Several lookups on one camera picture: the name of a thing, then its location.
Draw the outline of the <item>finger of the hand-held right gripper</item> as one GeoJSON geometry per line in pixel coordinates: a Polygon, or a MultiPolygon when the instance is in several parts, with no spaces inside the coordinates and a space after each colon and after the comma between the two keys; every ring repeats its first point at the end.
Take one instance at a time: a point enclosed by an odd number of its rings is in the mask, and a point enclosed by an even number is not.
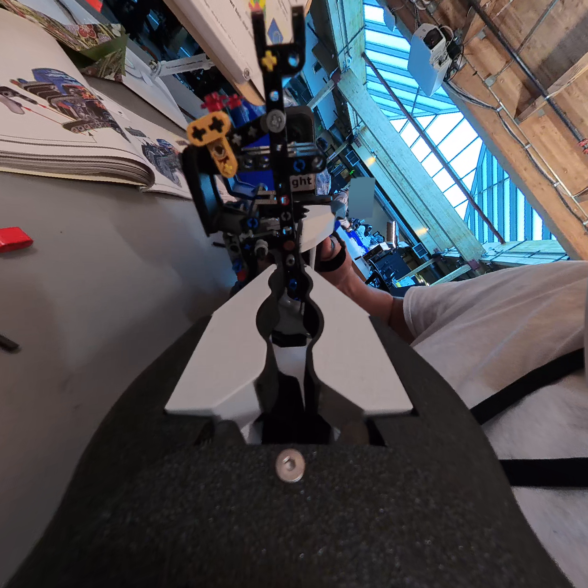
{"type": "Polygon", "coordinates": [[[330,204],[311,205],[298,223],[298,253],[302,270],[308,266],[315,268],[319,264],[335,259],[339,253],[337,239],[331,237],[334,232],[335,215],[330,204]]]}

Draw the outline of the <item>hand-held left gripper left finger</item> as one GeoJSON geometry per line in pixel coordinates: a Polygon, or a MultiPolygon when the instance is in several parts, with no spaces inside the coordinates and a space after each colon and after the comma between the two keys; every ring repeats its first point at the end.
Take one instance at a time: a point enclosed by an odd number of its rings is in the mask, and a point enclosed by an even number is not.
{"type": "Polygon", "coordinates": [[[270,335],[278,322],[278,268],[269,266],[211,316],[165,405],[168,414],[234,424],[261,443],[261,415],[278,399],[270,335]]]}

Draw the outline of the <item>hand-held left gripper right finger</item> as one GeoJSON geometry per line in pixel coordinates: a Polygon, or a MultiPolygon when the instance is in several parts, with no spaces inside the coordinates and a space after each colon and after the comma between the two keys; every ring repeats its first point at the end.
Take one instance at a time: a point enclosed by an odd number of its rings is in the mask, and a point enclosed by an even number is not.
{"type": "Polygon", "coordinates": [[[313,393],[308,408],[339,432],[342,443],[369,443],[368,422],[410,416],[411,402],[369,314],[313,269],[308,309],[318,333],[308,348],[313,393]]]}

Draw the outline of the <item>lego vehicle model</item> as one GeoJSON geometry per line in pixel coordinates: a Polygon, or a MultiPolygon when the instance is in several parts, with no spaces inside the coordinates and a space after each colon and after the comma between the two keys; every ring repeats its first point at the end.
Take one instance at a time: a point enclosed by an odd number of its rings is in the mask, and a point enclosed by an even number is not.
{"type": "Polygon", "coordinates": [[[259,271],[259,257],[278,266],[279,298],[283,292],[305,303],[311,290],[300,250],[302,220],[307,209],[292,192],[292,178],[325,169],[326,156],[314,136],[290,141],[283,80],[305,64],[305,12],[291,8],[292,40],[269,44],[261,10],[251,13],[254,48],[261,67],[266,113],[236,128],[223,109],[205,114],[187,126],[189,145],[180,154],[182,171],[207,236],[222,233],[232,254],[233,271],[248,284],[259,271]],[[248,203],[224,203],[217,186],[239,173],[272,174],[273,190],[257,191],[248,203]]]}

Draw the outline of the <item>small red lego brick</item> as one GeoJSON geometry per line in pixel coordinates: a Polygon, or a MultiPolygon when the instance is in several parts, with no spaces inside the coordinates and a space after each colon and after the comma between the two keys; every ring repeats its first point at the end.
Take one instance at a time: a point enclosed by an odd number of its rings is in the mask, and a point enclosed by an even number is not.
{"type": "Polygon", "coordinates": [[[19,227],[1,228],[1,253],[9,253],[33,246],[33,239],[19,227]]]}

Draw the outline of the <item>lego instruction booklet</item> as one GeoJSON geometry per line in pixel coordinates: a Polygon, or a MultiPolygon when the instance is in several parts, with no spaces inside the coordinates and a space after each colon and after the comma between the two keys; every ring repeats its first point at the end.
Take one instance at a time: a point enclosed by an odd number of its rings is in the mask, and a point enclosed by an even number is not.
{"type": "Polygon", "coordinates": [[[95,90],[27,6],[1,8],[1,171],[191,199],[183,136],[95,90]]]}

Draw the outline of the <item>person's right hand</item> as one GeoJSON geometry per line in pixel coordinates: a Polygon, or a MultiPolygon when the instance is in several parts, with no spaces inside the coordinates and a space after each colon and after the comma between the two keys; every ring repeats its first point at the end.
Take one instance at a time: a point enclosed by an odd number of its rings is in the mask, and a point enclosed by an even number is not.
{"type": "Polygon", "coordinates": [[[372,293],[356,274],[345,242],[336,233],[329,235],[318,247],[316,271],[329,283],[356,301],[372,293]]]}

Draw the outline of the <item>skylight window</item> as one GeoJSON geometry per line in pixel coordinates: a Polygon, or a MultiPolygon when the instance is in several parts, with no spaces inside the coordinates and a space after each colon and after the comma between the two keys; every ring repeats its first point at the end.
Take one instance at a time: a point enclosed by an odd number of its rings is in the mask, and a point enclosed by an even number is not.
{"type": "Polygon", "coordinates": [[[365,52],[377,70],[365,66],[367,91],[453,209],[478,241],[497,241],[443,160],[505,241],[557,240],[445,90],[422,92],[408,71],[409,41],[385,18],[382,1],[364,1],[365,52]]]}

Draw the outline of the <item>white sign board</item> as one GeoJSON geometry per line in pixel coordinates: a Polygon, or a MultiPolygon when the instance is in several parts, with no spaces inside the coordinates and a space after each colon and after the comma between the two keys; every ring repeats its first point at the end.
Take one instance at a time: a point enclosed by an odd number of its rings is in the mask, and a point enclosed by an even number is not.
{"type": "Polygon", "coordinates": [[[293,6],[307,15],[312,1],[165,1],[179,23],[231,85],[250,103],[264,104],[251,11],[263,12],[268,45],[290,43],[293,6]]]}

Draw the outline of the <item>white sign stand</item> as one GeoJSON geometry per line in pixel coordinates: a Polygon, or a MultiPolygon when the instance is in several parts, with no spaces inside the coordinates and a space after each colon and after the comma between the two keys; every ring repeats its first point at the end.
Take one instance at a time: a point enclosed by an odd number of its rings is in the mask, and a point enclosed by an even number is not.
{"type": "Polygon", "coordinates": [[[187,88],[177,75],[207,72],[214,66],[205,54],[170,61],[144,62],[130,49],[125,54],[122,83],[178,126],[200,118],[203,101],[187,88]]]}

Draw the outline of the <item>patterned folded origami paper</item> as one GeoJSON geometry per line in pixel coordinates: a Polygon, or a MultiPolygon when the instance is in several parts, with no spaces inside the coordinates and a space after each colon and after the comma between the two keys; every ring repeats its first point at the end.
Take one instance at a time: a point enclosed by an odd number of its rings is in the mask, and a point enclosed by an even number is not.
{"type": "Polygon", "coordinates": [[[63,24],[18,1],[1,7],[50,34],[84,75],[123,82],[128,35],[119,24],[63,24]]]}

